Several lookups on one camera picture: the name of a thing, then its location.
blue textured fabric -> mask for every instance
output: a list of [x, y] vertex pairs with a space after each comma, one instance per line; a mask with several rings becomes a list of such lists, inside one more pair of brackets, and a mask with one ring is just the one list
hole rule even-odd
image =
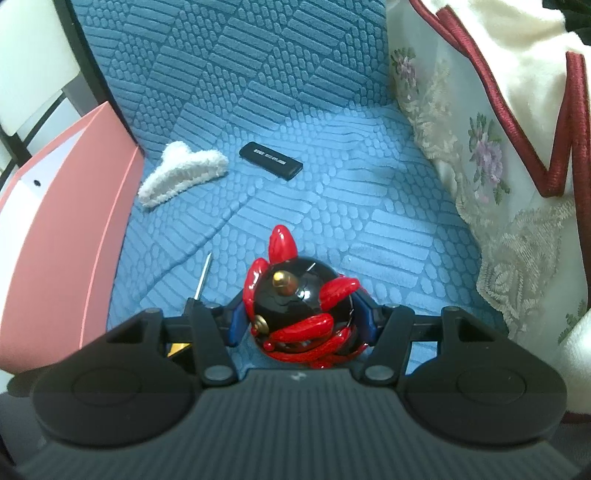
[[[499, 329], [476, 292], [480, 255], [389, 94], [382, 3], [370, 0], [73, 0], [147, 153], [182, 140], [228, 156], [229, 173], [151, 212], [134, 205], [108, 328], [150, 306], [179, 314], [196, 288], [226, 303], [269, 234], [357, 277], [381, 303], [438, 314], [460, 305]], [[299, 159], [286, 182], [238, 156], [249, 141]], [[411, 368], [435, 355], [413, 347]], [[271, 365], [246, 335], [241, 372]]]

black and red ornament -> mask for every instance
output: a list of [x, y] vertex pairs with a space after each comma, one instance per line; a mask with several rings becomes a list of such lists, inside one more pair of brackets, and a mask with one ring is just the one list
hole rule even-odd
[[359, 288], [359, 280], [298, 256], [290, 231], [278, 225], [269, 240], [269, 261], [257, 258], [246, 274], [242, 300], [265, 354], [328, 368], [367, 348], [353, 322], [351, 294]]

gold knob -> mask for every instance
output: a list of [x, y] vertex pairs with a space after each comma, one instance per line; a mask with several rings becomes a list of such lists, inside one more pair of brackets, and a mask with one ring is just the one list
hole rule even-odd
[[269, 333], [269, 326], [263, 317], [255, 315], [254, 328], [261, 335], [267, 335]]
[[278, 270], [273, 274], [273, 287], [279, 295], [289, 297], [296, 292], [298, 281], [295, 275], [285, 270]]

pink box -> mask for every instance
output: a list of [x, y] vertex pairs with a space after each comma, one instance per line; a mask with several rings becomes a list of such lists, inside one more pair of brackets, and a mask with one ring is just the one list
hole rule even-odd
[[104, 103], [11, 179], [0, 198], [0, 235], [12, 235], [0, 240], [1, 369], [57, 362], [105, 332], [143, 164]]

screw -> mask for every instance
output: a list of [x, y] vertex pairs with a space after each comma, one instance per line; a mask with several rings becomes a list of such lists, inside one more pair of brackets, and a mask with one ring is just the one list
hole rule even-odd
[[386, 365], [372, 365], [365, 369], [365, 377], [376, 382], [390, 380], [394, 376], [394, 370]]
[[205, 378], [212, 382], [223, 382], [230, 378], [232, 374], [232, 369], [226, 365], [213, 365], [205, 369]]

